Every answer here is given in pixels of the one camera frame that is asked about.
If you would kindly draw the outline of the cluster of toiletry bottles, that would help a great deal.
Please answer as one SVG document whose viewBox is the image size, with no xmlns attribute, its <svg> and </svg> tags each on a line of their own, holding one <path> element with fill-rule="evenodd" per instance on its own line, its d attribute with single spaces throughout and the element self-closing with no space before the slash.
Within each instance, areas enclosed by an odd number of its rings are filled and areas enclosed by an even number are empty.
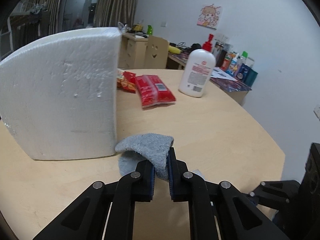
<svg viewBox="0 0 320 240">
<path fill-rule="evenodd" d="M 223 34 L 214 37 L 212 54 L 216 58 L 216 67 L 232 78 L 252 87 L 258 73 L 253 70 L 255 61 L 248 56 L 247 51 L 238 52 Z"/>
</svg>

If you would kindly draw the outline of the metal bunk bed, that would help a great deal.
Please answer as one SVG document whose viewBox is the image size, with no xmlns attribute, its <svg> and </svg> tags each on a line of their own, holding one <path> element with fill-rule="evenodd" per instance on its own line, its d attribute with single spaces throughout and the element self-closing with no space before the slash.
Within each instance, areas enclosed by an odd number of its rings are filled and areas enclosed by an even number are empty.
<svg viewBox="0 0 320 240">
<path fill-rule="evenodd" d="M 34 3 L 19 2 L 1 29 L 1 60 L 15 50 L 48 35 L 49 25 L 31 24 L 29 10 Z"/>
</svg>

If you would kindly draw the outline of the hanging dark clothes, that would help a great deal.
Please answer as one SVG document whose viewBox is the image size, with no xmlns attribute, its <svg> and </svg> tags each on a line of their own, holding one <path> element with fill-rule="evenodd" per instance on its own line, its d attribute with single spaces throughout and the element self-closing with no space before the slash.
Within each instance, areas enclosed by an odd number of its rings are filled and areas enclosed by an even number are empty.
<svg viewBox="0 0 320 240">
<path fill-rule="evenodd" d="M 50 10 L 46 7 L 46 4 L 34 4 L 29 10 L 28 20 L 31 24 L 50 24 Z"/>
</svg>

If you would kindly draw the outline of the right brown curtain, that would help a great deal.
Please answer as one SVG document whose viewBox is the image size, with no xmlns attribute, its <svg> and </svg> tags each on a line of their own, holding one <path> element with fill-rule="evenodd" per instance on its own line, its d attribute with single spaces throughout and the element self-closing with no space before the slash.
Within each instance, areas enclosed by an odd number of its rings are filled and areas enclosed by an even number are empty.
<svg viewBox="0 0 320 240">
<path fill-rule="evenodd" d="M 94 27 L 116 27 L 119 22 L 133 25 L 137 0 L 98 0 Z"/>
</svg>

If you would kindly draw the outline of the red wet wipes pack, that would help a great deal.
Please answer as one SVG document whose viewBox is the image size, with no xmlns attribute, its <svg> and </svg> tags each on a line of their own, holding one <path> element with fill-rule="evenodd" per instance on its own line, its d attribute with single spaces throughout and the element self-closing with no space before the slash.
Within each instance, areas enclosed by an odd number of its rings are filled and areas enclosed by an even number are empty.
<svg viewBox="0 0 320 240">
<path fill-rule="evenodd" d="M 176 102 L 176 98 L 171 90 L 157 75 L 136 76 L 135 82 L 142 108 Z"/>
</svg>

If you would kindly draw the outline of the orange snack bag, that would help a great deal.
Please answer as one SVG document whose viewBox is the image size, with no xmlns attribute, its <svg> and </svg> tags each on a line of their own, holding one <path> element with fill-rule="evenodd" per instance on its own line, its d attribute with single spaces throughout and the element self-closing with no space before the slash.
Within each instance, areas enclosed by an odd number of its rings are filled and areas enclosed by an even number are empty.
<svg viewBox="0 0 320 240">
<path fill-rule="evenodd" d="M 117 88 L 126 92 L 136 92 L 136 74 L 125 71 L 123 69 L 117 69 Z"/>
</svg>

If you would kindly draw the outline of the printed paper sheet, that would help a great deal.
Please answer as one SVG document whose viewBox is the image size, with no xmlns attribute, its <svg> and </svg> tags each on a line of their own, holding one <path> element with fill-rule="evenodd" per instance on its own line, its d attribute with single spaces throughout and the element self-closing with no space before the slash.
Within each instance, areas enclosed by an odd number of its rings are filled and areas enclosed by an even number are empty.
<svg viewBox="0 0 320 240">
<path fill-rule="evenodd" d="M 224 72 L 219 67 L 213 68 L 213 71 L 212 71 L 212 74 L 211 74 L 211 78 L 236 81 L 236 79 L 234 77 L 230 76 L 229 74 Z"/>
</svg>

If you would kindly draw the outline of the glass balcony door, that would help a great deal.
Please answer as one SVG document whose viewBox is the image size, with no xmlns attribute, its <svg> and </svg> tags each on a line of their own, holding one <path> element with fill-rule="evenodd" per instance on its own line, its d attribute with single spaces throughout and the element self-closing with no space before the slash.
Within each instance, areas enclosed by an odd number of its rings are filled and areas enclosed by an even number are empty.
<svg viewBox="0 0 320 240">
<path fill-rule="evenodd" d="M 90 28 L 98 0 L 61 0 L 58 31 Z"/>
</svg>

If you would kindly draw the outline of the wooden desk with drawers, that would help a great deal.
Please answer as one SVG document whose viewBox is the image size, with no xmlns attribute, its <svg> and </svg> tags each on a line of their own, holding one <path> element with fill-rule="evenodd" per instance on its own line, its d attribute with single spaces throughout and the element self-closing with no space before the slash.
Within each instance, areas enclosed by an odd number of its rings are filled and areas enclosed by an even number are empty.
<svg viewBox="0 0 320 240">
<path fill-rule="evenodd" d="M 118 68 L 143 69 L 148 38 L 129 33 L 122 34 Z"/>
</svg>

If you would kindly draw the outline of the white lotion pump bottle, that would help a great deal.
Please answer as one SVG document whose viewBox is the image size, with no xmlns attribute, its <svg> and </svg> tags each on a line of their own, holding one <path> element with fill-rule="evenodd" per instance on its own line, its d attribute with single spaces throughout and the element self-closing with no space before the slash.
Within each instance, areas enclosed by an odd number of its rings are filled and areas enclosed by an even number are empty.
<svg viewBox="0 0 320 240">
<path fill-rule="evenodd" d="M 200 98 L 216 66 L 216 58 L 212 54 L 213 34 L 209 34 L 201 49 L 190 53 L 184 68 L 178 90 L 191 97 Z"/>
</svg>

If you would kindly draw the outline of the wooden smiley chair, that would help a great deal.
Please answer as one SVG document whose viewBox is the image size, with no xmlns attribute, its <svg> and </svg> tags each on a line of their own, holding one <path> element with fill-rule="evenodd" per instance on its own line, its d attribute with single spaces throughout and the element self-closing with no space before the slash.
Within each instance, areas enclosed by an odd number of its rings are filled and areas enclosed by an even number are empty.
<svg viewBox="0 0 320 240">
<path fill-rule="evenodd" d="M 161 37 L 150 35 L 148 38 L 144 68 L 165 69 L 169 52 L 169 42 Z"/>
</svg>

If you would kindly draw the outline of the anime girl poster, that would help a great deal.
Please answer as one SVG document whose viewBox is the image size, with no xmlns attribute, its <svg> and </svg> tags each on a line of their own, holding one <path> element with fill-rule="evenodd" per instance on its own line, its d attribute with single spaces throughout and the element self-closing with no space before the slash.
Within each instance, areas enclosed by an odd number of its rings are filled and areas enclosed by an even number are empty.
<svg viewBox="0 0 320 240">
<path fill-rule="evenodd" d="M 197 19 L 197 25 L 210 29 L 217 29 L 219 25 L 223 7 L 215 4 L 204 5 L 200 10 L 200 15 Z"/>
</svg>

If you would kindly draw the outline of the white styrofoam box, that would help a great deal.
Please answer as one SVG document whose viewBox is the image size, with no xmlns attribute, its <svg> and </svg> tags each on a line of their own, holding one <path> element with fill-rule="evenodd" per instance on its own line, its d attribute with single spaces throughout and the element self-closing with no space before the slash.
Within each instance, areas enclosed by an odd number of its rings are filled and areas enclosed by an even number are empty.
<svg viewBox="0 0 320 240">
<path fill-rule="evenodd" d="M 120 44 L 116 27 L 77 29 L 1 61 L 1 118 L 31 159 L 114 154 Z"/>
</svg>

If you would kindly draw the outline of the black bag on desk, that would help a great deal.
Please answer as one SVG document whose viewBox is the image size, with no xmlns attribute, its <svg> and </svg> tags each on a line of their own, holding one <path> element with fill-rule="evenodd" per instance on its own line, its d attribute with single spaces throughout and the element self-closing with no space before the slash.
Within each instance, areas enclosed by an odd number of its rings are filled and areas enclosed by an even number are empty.
<svg viewBox="0 0 320 240">
<path fill-rule="evenodd" d="M 193 43 L 190 47 L 190 51 L 201 49 L 202 46 L 199 43 Z"/>
</svg>

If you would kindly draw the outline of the green bottle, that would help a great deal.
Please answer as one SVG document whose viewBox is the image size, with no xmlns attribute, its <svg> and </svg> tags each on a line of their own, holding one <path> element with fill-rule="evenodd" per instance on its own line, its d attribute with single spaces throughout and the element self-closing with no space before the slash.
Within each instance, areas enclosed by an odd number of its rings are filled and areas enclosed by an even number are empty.
<svg viewBox="0 0 320 240">
<path fill-rule="evenodd" d="M 147 35 L 152 35 L 153 34 L 153 27 L 151 25 L 148 25 L 148 29 L 146 32 Z"/>
</svg>

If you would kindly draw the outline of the grey sock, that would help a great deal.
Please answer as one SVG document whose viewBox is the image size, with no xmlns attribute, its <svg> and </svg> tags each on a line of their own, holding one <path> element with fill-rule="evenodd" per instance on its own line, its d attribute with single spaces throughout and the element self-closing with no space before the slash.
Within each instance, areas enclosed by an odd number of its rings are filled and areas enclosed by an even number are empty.
<svg viewBox="0 0 320 240">
<path fill-rule="evenodd" d="M 167 157 L 174 138 L 168 135 L 146 133 L 129 136 L 117 143 L 120 154 L 119 172 L 122 176 L 136 170 L 140 161 L 148 160 L 155 168 L 156 176 L 168 180 Z"/>
</svg>

